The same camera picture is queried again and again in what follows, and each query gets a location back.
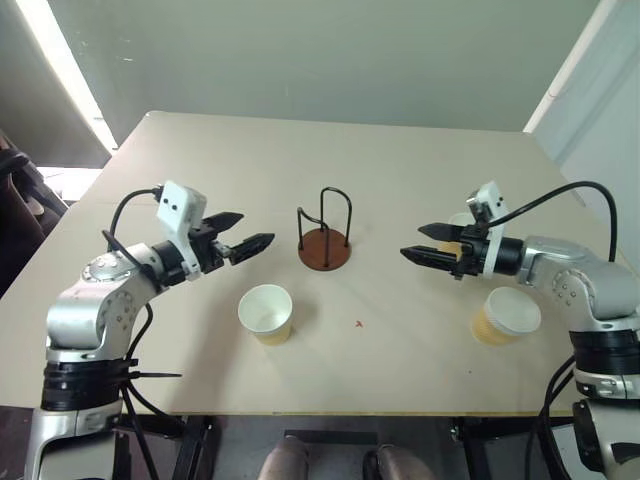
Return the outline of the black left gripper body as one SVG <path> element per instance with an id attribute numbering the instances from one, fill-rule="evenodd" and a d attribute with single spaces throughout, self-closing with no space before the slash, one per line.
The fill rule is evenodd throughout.
<path id="1" fill-rule="evenodd" d="M 210 273 L 221 268 L 226 261 L 235 265 L 233 249 L 217 240 L 224 229 L 212 226 L 192 228 L 188 232 L 191 249 L 198 260 L 202 273 Z"/>

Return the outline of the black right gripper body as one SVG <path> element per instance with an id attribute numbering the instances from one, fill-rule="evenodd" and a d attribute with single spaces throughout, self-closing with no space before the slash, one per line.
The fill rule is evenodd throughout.
<path id="1" fill-rule="evenodd" d="M 488 229 L 483 225 L 453 226 L 453 242 L 461 248 L 451 275 L 461 280 L 465 275 L 478 276 L 483 273 L 489 241 Z"/>

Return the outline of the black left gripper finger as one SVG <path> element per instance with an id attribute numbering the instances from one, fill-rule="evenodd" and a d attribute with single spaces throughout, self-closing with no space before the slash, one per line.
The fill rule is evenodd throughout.
<path id="1" fill-rule="evenodd" d="M 270 246 L 275 238 L 274 233 L 257 233 L 246 238 L 240 244 L 231 248 L 229 262 L 238 265 L 260 254 Z"/>
<path id="2" fill-rule="evenodd" d="M 215 233 L 222 233 L 231 229 L 244 215 L 236 212 L 221 212 L 202 219 L 202 227 Z"/>

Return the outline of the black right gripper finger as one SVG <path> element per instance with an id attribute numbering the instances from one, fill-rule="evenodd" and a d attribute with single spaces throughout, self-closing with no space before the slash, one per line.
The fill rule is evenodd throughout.
<path id="1" fill-rule="evenodd" d="M 431 239 L 440 242 L 459 242 L 464 231 L 463 226 L 435 222 L 423 225 L 418 231 Z"/>
<path id="2" fill-rule="evenodd" d="M 401 248 L 400 254 L 416 265 L 446 272 L 455 271 L 458 263 L 455 254 L 426 246 Z"/>

